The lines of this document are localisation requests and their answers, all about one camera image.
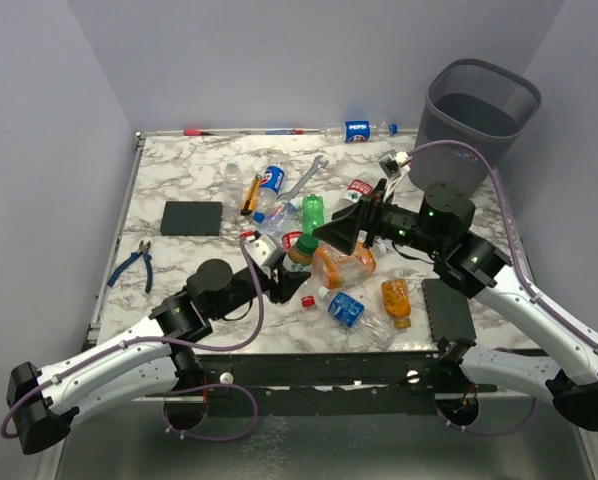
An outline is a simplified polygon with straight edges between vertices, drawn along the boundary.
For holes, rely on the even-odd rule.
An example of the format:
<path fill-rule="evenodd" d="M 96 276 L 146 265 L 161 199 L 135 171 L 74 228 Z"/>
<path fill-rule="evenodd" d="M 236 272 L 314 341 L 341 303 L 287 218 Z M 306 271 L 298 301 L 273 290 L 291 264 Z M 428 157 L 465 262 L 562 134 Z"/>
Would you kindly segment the Starbucks coffee bottle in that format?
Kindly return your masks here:
<path fill-rule="evenodd" d="M 286 254 L 285 267 L 291 271 L 302 271 L 312 265 L 319 241 L 310 234 L 303 233 Z"/>

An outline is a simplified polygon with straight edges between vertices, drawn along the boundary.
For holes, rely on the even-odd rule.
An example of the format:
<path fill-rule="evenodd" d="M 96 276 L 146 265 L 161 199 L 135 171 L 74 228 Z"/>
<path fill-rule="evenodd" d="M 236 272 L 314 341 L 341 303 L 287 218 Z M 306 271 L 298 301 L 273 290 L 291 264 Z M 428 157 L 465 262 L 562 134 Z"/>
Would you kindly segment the red label clear bottle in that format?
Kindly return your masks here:
<path fill-rule="evenodd" d="M 282 247 L 285 251 L 289 251 L 297 242 L 297 240 L 303 235 L 301 231 L 295 230 L 290 231 L 282 236 L 281 242 Z"/>

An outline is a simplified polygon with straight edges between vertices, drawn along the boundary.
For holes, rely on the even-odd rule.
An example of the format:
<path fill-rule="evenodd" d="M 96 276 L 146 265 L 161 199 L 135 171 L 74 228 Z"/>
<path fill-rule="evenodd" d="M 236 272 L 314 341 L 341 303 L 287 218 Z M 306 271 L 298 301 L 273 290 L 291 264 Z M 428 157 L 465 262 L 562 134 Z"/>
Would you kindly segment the blue label water bottle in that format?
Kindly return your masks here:
<path fill-rule="evenodd" d="M 363 303 L 342 291 L 318 289 L 317 298 L 327 315 L 338 325 L 361 334 L 371 346 L 386 351 L 397 335 L 393 325 L 368 310 Z"/>

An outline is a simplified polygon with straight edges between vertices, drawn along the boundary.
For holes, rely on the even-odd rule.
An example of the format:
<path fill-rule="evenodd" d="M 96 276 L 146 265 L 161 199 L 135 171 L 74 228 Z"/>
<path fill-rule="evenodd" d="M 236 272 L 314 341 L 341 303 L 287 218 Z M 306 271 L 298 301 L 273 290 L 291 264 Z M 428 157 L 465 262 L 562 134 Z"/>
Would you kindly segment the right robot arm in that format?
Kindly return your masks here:
<path fill-rule="evenodd" d="M 429 186 L 418 212 L 384 200 L 385 182 L 333 214 L 314 236 L 352 254 L 358 237 L 366 246 L 388 240 L 427 254 L 448 287 L 502 315 L 544 351 L 529 357 L 490 349 L 473 340 L 443 348 L 440 383 L 460 391 L 488 384 L 551 404 L 572 424 L 598 432 L 598 333 L 534 287 L 518 266 L 470 230 L 473 202 L 442 182 Z"/>

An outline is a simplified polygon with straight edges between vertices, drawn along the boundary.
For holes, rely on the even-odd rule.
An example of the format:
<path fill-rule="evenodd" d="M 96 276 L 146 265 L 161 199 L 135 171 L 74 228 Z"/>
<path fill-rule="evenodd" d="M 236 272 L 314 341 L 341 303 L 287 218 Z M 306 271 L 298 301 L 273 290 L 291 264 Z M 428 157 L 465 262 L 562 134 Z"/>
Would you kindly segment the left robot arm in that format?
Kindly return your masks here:
<path fill-rule="evenodd" d="M 0 427 L 25 455 L 64 440 L 80 421 L 145 395 L 193 392 L 203 379 L 195 356 L 211 323 L 256 302 L 288 302 L 310 277 L 254 263 L 234 272 L 221 259 L 203 262 L 176 294 L 127 330 L 75 357 L 37 367 L 23 362 L 10 372 Z"/>

